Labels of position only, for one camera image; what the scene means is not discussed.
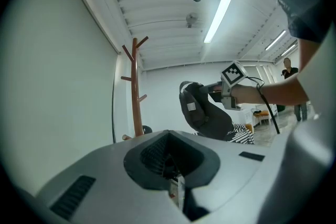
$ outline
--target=vent grille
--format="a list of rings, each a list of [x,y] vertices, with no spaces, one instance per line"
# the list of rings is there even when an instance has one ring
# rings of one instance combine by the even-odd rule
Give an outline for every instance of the vent grille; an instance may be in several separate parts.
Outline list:
[[[50,210],[69,220],[95,181],[95,178],[80,176],[51,206]]]

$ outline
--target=black slot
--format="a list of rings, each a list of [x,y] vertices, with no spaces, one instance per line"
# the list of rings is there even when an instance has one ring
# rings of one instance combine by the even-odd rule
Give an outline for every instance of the black slot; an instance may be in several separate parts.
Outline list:
[[[254,154],[254,153],[250,153],[246,151],[243,151],[242,153],[240,153],[240,156],[244,158],[248,158],[248,159],[254,159],[255,161],[259,161],[259,162],[262,162],[263,159],[265,158],[265,156],[263,155]]]
[[[60,217],[69,220],[95,181],[95,178],[89,176],[78,177],[78,179],[51,206],[50,210]]]

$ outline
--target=wooden coat rack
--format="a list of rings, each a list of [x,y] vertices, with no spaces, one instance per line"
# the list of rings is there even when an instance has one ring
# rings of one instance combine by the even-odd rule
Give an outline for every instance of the wooden coat rack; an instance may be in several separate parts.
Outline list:
[[[141,111],[140,111],[140,102],[143,101],[147,95],[143,95],[139,98],[139,85],[138,85],[138,58],[137,53],[139,47],[148,39],[145,37],[142,41],[138,43],[138,39],[133,38],[132,44],[132,55],[127,50],[126,46],[123,45],[122,48],[124,49],[125,53],[127,54],[128,58],[131,60],[131,77],[124,77],[122,76],[122,80],[130,81],[131,82],[131,92],[132,92],[132,110],[133,110],[133,122],[134,122],[134,132],[135,136],[143,135],[142,129],[142,121],[141,121]],[[130,139],[129,136],[124,135],[124,140]]]

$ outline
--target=wrist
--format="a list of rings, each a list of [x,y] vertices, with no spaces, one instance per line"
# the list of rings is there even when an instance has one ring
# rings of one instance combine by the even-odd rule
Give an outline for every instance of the wrist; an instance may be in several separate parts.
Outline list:
[[[237,103],[262,103],[260,102],[260,96],[255,87],[244,86],[244,85],[234,85],[231,89],[231,96],[235,97]]]

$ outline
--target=floor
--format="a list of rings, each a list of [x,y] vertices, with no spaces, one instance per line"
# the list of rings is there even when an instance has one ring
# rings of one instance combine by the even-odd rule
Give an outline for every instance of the floor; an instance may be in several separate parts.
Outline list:
[[[314,110],[311,105],[307,105],[308,119],[313,118]],[[275,117],[280,133],[291,131],[297,124],[294,115],[294,107],[287,106],[285,110],[278,113]],[[262,121],[262,125],[258,125],[254,129],[254,141],[256,145],[270,146],[274,137],[277,135],[273,121],[269,126],[268,121]]]

